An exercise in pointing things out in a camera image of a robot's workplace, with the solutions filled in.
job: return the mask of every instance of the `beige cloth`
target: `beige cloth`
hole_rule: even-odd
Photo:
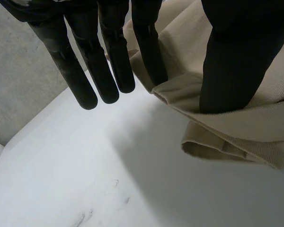
[[[203,62],[211,25],[200,0],[164,2],[156,28],[169,80],[152,84],[142,62],[132,22],[124,27],[132,69],[145,88],[191,121],[183,150],[212,160],[284,166],[284,46],[248,107],[199,114]]]

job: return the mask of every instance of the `gray concrete wall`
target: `gray concrete wall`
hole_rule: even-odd
[[[86,70],[74,38],[69,37]],[[30,27],[14,19],[0,5],[0,144],[6,145],[66,87],[44,45]]]

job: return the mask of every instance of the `glove finger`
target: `glove finger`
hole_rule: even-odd
[[[45,44],[80,106],[87,110],[95,108],[97,96],[71,48],[63,16],[29,25]]]
[[[98,8],[101,32],[118,88],[123,93],[130,93],[135,88],[135,81],[127,52],[127,41],[123,36],[129,0],[99,0]]]
[[[110,104],[119,99],[119,91],[98,39],[97,3],[89,7],[90,11],[68,14],[65,18],[102,100]]]
[[[132,0],[133,30],[145,68],[156,86],[168,80],[155,29],[161,5],[162,0]]]

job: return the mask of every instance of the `white floor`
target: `white floor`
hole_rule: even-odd
[[[138,83],[113,105],[69,89],[0,157],[0,227],[284,227],[284,170],[184,154],[187,119]]]

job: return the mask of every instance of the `beige garment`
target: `beige garment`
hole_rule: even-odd
[[[250,104],[222,114],[200,114],[203,62],[211,25],[200,0],[164,2],[156,28],[169,80],[155,87],[143,65],[132,22],[124,27],[132,69],[145,88],[191,122],[182,148],[212,160],[284,166],[284,46]]]

